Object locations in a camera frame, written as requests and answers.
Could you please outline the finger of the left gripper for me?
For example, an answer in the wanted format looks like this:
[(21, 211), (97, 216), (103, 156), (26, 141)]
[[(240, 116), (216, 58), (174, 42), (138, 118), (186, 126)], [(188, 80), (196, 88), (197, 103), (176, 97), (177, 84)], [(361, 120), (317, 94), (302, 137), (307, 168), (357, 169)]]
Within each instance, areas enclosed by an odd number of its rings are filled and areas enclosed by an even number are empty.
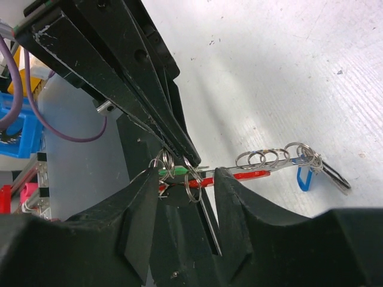
[(163, 147), (172, 149), (146, 96), (113, 68), (60, 8), (33, 12), (14, 28), (14, 35), (21, 46), (73, 86), (101, 102), (109, 100)]
[(105, 96), (129, 114), (162, 146), (196, 167), (199, 154), (190, 139), (180, 94), (174, 79), (180, 71), (141, 1), (75, 1), (75, 10), (90, 28), (87, 38), (112, 74), (140, 103), (128, 102), (123, 93)]

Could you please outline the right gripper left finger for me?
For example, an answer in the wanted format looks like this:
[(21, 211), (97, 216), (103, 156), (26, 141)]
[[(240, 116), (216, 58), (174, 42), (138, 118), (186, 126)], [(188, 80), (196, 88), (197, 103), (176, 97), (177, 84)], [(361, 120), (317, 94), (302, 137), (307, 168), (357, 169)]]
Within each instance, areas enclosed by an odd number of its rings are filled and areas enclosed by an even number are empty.
[(2, 286), (143, 286), (159, 192), (149, 168), (66, 221), (1, 216)]

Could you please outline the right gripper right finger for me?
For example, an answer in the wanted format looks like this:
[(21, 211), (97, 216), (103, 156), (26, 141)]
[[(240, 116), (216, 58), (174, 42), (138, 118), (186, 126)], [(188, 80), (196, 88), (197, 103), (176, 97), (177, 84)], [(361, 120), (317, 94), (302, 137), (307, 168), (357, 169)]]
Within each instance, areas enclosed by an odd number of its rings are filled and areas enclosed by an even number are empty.
[(225, 275), (232, 286), (381, 286), (382, 209), (308, 218), (214, 174)]

